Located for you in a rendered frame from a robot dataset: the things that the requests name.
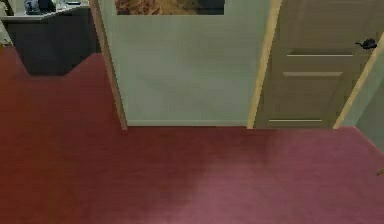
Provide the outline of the beige panelled room door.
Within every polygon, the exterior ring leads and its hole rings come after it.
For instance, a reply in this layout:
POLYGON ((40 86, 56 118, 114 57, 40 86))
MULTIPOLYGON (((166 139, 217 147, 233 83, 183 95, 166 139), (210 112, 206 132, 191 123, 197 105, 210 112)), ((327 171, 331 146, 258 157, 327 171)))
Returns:
POLYGON ((384 0, 282 0, 255 126, 331 128, 383 34, 384 0))

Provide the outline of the dark grey kitchen counter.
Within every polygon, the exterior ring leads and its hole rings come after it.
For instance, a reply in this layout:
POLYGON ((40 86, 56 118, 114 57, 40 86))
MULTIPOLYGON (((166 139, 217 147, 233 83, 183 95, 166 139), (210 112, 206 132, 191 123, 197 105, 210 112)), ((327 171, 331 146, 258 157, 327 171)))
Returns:
POLYGON ((100 53, 89 5, 42 15, 0 16, 26 71, 32 76, 63 76, 93 53, 100 53))

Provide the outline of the black appliance on counter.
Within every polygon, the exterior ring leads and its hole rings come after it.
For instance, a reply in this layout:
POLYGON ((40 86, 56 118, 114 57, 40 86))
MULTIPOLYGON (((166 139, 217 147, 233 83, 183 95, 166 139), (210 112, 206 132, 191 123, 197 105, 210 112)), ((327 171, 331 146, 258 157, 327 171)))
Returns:
POLYGON ((41 13, 56 11, 56 5, 53 0, 38 0, 38 7, 41 13))

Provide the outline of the grey glass jar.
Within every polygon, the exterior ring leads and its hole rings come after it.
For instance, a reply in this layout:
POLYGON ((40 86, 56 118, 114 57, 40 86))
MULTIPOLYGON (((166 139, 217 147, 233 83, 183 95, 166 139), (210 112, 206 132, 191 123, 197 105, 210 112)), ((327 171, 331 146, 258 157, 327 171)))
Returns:
POLYGON ((38 0, 24 0, 24 9, 27 15, 38 15, 40 13, 38 0))

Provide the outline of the brown framed wall picture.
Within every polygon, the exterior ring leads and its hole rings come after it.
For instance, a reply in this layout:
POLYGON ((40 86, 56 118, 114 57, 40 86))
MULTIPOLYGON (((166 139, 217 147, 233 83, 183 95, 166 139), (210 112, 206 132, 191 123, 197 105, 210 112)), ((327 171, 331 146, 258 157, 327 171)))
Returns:
POLYGON ((226 0, 115 0, 118 15, 223 15, 226 0))

